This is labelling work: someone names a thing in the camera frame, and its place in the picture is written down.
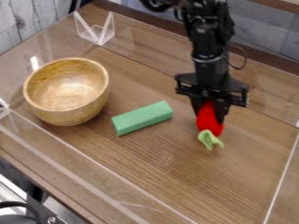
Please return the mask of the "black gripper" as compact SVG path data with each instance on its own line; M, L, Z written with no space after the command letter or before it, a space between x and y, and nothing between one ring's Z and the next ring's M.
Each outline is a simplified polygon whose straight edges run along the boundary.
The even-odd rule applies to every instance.
M240 107L248 105L248 85L231 77L227 56L223 53L219 56L204 57L194 53L191 59L195 71L174 76L176 93L190 97L195 114L199 114L206 100L215 101L219 124L224 123L231 105Z

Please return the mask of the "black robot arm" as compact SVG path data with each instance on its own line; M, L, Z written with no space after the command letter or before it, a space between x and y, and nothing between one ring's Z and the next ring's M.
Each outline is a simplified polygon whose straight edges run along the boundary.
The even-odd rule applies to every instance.
M183 22L191 41L191 60L195 71L175 75L176 93L191 99L195 112L210 102L219 123L224 122L232 106L248 105L248 85L234 79L230 70L243 66L230 63L230 42L235 23L230 15L228 0L140 0L152 12L174 9Z

